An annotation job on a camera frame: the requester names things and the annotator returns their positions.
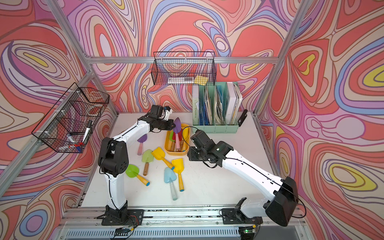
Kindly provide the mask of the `light blue trowel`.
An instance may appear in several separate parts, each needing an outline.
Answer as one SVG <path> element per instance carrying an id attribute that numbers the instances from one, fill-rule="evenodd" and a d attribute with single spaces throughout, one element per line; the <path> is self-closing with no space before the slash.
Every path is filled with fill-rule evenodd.
<path id="1" fill-rule="evenodd" d="M 170 185 L 171 195 L 172 195 L 173 201 L 176 201 L 178 199 L 177 191 L 176 191 L 176 188 L 175 188 L 175 185 L 174 185 L 174 181 L 176 179 L 177 179 L 177 176 L 174 173 L 174 171 L 171 170 L 169 167 L 165 168 L 165 171 L 164 171 L 164 182 L 166 184 Z"/>

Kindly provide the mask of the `purple trowel pink handle front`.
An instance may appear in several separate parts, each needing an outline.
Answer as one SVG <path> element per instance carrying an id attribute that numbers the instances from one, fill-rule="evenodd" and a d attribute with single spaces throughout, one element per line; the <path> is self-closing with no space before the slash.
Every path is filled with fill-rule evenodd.
<path id="1" fill-rule="evenodd" d="M 176 150 L 179 151 L 181 149 L 179 133 L 181 132 L 181 129 L 182 129 L 180 118 L 176 118 L 174 120 L 174 123 L 175 123 L 174 132 L 176 137 Z"/>

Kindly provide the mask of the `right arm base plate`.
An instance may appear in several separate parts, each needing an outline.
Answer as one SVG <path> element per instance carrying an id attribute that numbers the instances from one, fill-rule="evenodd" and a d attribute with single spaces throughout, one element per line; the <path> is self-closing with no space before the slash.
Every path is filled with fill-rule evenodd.
<path id="1" fill-rule="evenodd" d="M 248 218 L 240 210 L 234 208 L 221 209 L 219 213 L 224 225 L 261 225 L 263 223 L 262 217 Z"/>

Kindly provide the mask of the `yellow shovel yellow handle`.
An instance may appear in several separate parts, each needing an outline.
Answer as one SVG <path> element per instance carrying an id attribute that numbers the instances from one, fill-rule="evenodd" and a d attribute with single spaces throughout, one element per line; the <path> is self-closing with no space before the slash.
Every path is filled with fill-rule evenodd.
<path id="1" fill-rule="evenodd" d="M 184 188 L 184 182 L 182 178 L 182 172 L 184 170 L 184 160 L 183 158 L 178 158 L 172 160 L 172 164 L 174 165 L 174 172 L 178 175 L 179 179 L 179 190 L 180 192 L 183 192 L 185 190 Z"/>

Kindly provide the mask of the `yellow storage box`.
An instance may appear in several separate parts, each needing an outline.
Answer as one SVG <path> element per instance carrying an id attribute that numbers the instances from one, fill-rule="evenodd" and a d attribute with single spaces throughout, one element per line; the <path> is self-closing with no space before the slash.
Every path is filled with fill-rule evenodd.
<path id="1" fill-rule="evenodd" d="M 183 156 L 189 151 L 190 135 L 191 131 L 189 125 L 182 123 L 182 130 L 178 133 L 179 143 L 176 143 L 176 137 L 174 131 L 167 131 L 165 138 L 164 149 L 172 156 Z"/>

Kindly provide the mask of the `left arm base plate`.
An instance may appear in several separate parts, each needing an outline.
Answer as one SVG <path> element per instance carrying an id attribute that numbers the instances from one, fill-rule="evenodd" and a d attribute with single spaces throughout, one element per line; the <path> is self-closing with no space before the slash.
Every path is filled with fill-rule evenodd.
<path id="1" fill-rule="evenodd" d="M 124 209 L 121 211 L 108 209 L 99 216 L 102 226 L 140 226 L 143 222 L 144 210 Z"/>

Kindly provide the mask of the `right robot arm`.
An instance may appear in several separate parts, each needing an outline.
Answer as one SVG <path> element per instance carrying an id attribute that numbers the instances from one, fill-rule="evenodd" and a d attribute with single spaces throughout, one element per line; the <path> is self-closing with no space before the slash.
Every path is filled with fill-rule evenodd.
<path id="1" fill-rule="evenodd" d="M 247 219 L 267 217 L 275 224 L 286 227 L 291 219 L 307 216 L 307 206 L 300 199 L 293 178 L 274 175 L 241 154 L 241 150 L 251 150 L 251 141 L 246 137 L 214 140 L 206 132 L 196 130 L 191 141 L 193 146 L 188 152 L 191 162 L 202 162 L 211 169 L 226 169 L 263 195 L 263 199 L 258 201 L 243 197 L 234 208 L 237 221 L 244 223 Z"/>

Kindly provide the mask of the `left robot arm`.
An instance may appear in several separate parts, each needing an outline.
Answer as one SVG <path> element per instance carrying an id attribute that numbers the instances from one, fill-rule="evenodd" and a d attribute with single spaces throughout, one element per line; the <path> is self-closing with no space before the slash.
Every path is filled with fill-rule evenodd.
<path id="1" fill-rule="evenodd" d="M 129 165 L 128 147 L 153 130 L 172 130 L 176 126 L 170 118 L 172 112 L 171 107 L 153 105 L 131 127 L 119 135 L 102 140 L 98 166 L 107 181 L 107 210 L 115 210 L 119 214 L 126 208 L 123 174 Z"/>

